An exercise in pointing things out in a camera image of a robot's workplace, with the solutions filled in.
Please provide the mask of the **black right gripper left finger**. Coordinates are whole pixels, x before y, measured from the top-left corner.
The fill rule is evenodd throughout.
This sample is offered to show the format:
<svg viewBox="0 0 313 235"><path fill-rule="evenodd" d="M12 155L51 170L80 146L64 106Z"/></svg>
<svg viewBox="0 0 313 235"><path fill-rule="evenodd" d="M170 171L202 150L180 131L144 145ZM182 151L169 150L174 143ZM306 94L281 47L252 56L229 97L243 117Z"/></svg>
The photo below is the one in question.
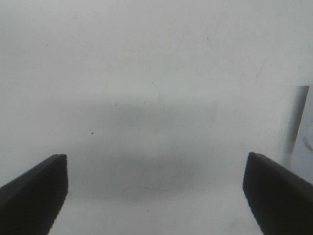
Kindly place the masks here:
<svg viewBox="0 0 313 235"><path fill-rule="evenodd" d="M67 196L67 156L55 154L0 188L0 233L46 235Z"/></svg>

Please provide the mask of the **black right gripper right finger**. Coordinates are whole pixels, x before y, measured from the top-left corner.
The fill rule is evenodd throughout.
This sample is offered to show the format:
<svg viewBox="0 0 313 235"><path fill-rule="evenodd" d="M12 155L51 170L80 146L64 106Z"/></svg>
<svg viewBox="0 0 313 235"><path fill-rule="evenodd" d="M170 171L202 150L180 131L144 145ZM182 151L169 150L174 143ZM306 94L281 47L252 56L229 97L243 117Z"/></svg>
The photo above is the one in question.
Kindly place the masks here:
<svg viewBox="0 0 313 235"><path fill-rule="evenodd" d="M270 158L250 152L243 192L265 235L313 233L313 186Z"/></svg>

